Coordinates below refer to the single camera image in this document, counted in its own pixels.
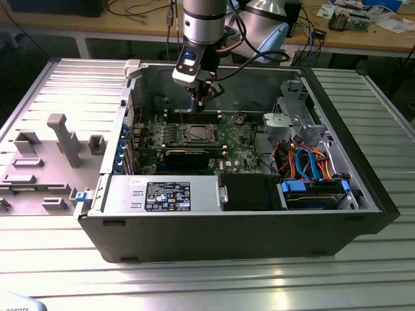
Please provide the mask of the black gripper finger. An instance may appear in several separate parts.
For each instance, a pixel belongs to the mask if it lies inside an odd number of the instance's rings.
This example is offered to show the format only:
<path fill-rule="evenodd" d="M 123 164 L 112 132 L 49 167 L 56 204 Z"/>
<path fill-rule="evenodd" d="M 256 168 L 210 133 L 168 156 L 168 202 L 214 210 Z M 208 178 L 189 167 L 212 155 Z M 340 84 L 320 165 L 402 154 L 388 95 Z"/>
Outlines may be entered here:
<path fill-rule="evenodd" d="M 207 89 L 207 101 L 211 101 L 214 98 L 222 95 L 225 92 L 224 88 L 218 82 L 211 82 Z"/>
<path fill-rule="evenodd" d="M 209 84 L 205 81 L 197 80 L 193 88 L 190 89 L 193 101 L 193 112 L 200 113 L 205 110 L 205 98 L 208 95 Z"/>

